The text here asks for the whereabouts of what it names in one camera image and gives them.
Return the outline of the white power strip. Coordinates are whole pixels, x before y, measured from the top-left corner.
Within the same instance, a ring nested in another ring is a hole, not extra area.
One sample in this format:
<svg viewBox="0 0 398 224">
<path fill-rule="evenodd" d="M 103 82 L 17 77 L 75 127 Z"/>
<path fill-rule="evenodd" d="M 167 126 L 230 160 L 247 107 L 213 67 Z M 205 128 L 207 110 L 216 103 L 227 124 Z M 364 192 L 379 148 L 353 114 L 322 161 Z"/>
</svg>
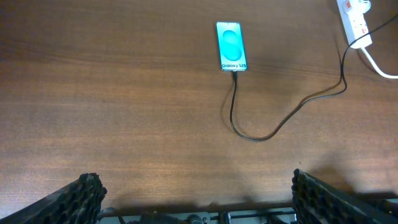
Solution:
<svg viewBox="0 0 398 224">
<path fill-rule="evenodd" d="M 373 43 L 369 29 L 364 14 L 354 11 L 350 1 L 336 0 L 346 38 L 351 48 L 365 48 Z"/>
</svg>

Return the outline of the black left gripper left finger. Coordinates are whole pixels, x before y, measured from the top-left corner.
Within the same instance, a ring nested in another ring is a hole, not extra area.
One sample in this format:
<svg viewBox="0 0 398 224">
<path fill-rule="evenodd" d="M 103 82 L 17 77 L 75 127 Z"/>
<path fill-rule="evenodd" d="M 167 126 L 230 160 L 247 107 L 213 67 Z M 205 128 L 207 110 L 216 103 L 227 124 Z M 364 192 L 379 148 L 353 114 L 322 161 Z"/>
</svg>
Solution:
<svg viewBox="0 0 398 224">
<path fill-rule="evenodd" d="M 96 173 L 85 173 L 39 201 L 1 219 L 3 224 L 96 223 L 107 190 Z"/>
</svg>

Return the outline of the white USB charger plug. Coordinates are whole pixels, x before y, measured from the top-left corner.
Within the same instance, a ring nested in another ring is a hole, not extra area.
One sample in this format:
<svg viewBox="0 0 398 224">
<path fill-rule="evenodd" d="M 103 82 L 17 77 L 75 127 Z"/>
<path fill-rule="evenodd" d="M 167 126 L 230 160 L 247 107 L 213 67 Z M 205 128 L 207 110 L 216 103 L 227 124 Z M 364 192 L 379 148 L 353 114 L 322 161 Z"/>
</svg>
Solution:
<svg viewBox="0 0 398 224">
<path fill-rule="evenodd" d="M 354 11 L 358 11 L 362 14 L 367 13 L 371 8 L 370 0 L 351 0 L 350 3 Z"/>
</svg>

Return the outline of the blue Galaxy smartphone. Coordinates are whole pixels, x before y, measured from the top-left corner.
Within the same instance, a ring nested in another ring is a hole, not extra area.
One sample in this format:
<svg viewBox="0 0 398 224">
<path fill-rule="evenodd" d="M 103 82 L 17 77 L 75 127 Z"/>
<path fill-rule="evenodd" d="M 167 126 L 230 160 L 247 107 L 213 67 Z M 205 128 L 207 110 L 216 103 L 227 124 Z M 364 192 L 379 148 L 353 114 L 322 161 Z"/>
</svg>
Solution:
<svg viewBox="0 0 398 224">
<path fill-rule="evenodd" d="M 227 72 L 246 71 L 248 63 L 240 23 L 218 21 L 215 25 L 221 69 Z"/>
</svg>

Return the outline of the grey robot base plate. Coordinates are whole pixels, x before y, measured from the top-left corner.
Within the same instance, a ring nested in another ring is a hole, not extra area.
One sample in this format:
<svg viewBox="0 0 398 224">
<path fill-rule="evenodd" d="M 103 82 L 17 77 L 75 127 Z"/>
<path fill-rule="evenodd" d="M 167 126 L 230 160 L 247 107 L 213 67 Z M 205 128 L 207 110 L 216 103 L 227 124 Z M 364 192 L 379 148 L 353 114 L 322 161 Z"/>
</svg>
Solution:
<svg viewBox="0 0 398 224">
<path fill-rule="evenodd" d="M 297 224 L 292 208 L 232 212 L 158 213 L 104 217 L 98 224 Z"/>
</svg>

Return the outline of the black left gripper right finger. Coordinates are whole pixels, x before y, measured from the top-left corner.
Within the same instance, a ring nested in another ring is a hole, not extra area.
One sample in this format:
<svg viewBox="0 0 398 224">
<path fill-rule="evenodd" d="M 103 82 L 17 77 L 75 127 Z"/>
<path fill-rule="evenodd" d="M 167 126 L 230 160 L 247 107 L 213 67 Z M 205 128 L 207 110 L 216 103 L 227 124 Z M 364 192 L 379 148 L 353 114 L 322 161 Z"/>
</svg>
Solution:
<svg viewBox="0 0 398 224">
<path fill-rule="evenodd" d="M 298 223 L 397 224 L 397 203 L 361 200 L 300 170 L 292 178 Z"/>
</svg>

